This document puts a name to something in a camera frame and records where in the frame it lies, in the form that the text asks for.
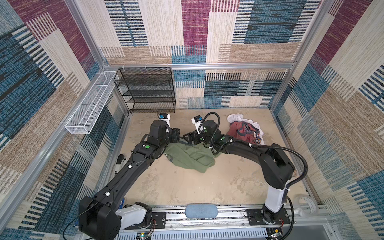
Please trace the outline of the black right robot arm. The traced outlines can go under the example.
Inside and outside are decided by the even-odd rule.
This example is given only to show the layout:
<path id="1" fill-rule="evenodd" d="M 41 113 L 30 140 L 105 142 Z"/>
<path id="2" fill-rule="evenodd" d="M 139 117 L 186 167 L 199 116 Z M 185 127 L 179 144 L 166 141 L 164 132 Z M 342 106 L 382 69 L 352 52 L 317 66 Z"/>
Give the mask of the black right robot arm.
<path id="1" fill-rule="evenodd" d="M 275 224 L 283 214 L 287 201 L 288 187 L 295 167 L 283 148 L 277 144 L 271 146 L 254 145 L 229 135 L 223 135 L 213 120 L 207 120 L 200 130 L 183 135 L 190 145 L 204 143 L 215 153 L 236 155 L 259 164 L 267 182 L 268 192 L 262 208 L 263 221 Z"/>

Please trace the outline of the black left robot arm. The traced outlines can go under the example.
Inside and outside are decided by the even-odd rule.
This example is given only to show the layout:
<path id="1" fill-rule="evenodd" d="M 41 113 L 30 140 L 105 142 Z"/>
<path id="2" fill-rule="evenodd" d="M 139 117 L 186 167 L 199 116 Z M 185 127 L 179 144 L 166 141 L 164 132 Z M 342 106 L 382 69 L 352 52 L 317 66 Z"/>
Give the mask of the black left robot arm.
<path id="1" fill-rule="evenodd" d="M 112 180 L 93 197 L 83 197 L 79 203 L 79 230 L 95 240 L 113 240 L 121 230 L 132 225 L 151 225 L 152 209 L 141 202 L 120 209 L 126 193 L 158 159 L 166 147 L 180 140 L 180 129 L 171 128 L 163 120 L 155 120 L 150 132 L 131 152 L 128 162 Z"/>

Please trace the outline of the olive green cloth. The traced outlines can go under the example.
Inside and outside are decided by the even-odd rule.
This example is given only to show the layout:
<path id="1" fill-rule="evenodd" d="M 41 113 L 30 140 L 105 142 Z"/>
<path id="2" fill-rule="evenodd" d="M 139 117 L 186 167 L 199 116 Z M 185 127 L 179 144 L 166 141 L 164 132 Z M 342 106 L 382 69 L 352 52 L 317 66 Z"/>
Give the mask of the olive green cloth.
<path id="1" fill-rule="evenodd" d="M 165 150 L 167 159 L 175 166 L 205 173 L 208 168 L 216 164 L 214 156 L 209 148 L 202 143 L 190 145 L 185 141 L 169 144 Z"/>

